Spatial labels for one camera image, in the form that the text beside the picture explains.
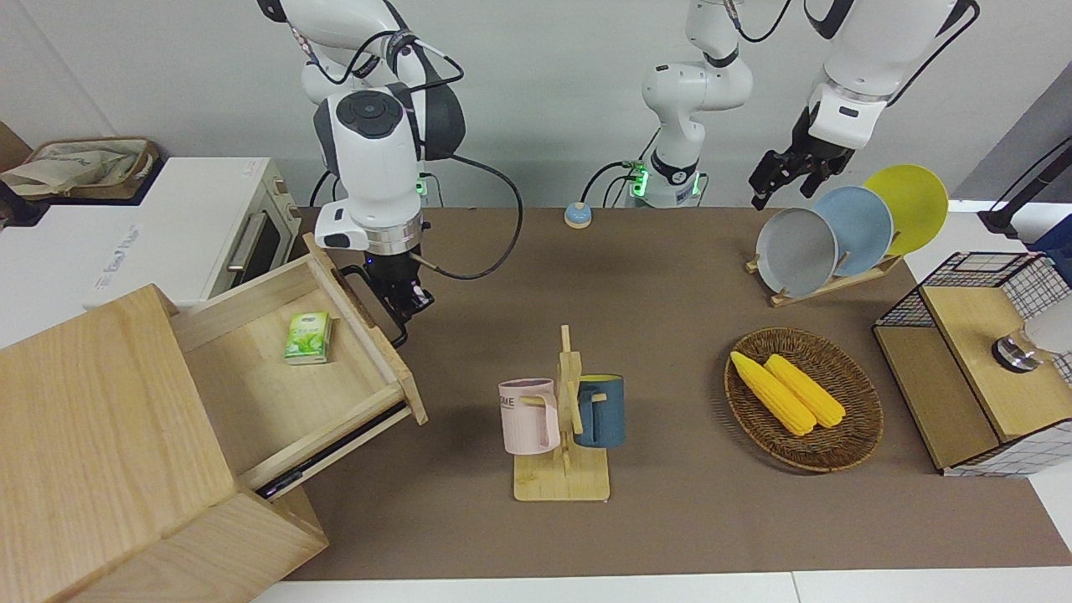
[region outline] pink mug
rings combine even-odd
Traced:
[[[528,455],[559,447],[562,438],[553,380],[515,379],[500,383],[498,408],[506,452]]]

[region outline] corn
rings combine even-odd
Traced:
[[[819,425],[833,427],[845,418],[845,407],[823,389],[822,385],[816,383],[806,372],[793,366],[785,357],[771,354],[763,366],[796,395],[800,401],[812,411]]]
[[[740,352],[730,352],[730,359],[745,385],[790,433],[804,436],[815,429],[816,420],[812,411],[759,363]]]

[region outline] woven plate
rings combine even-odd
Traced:
[[[882,439],[882,407],[870,380],[839,348],[818,335],[795,328],[764,328],[745,336],[733,350],[762,364],[781,354],[822,385],[845,407],[842,423],[827,429],[816,425],[796,437],[756,398],[726,361],[726,397],[738,423],[759,447],[783,462],[821,473],[860,465]]]

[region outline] plate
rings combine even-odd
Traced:
[[[863,187],[842,187],[822,195],[813,210],[834,230],[837,250],[849,256],[834,276],[851,277],[875,267],[890,249],[893,217],[882,198]]]
[[[837,239],[810,209],[783,209],[763,224],[756,241],[759,276],[771,291],[805,297],[827,284],[837,265]]]
[[[904,255],[930,242],[949,215],[946,185],[921,165],[891,165],[877,172],[864,187],[882,197],[900,233],[890,245],[891,255]]]
[[[806,436],[793,436],[744,384],[727,358],[725,386],[730,410],[744,432],[771,456],[800,469],[828,473],[860,465],[878,447],[882,439],[878,394],[860,366],[837,345],[806,330],[774,327],[746,335],[733,351],[760,364],[771,354],[781,354],[845,407],[845,418],[838,425],[829,429],[817,425]]]

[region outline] green tissue pack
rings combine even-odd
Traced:
[[[302,312],[291,318],[283,359],[289,365],[313,365],[328,362],[331,318],[327,312]]]

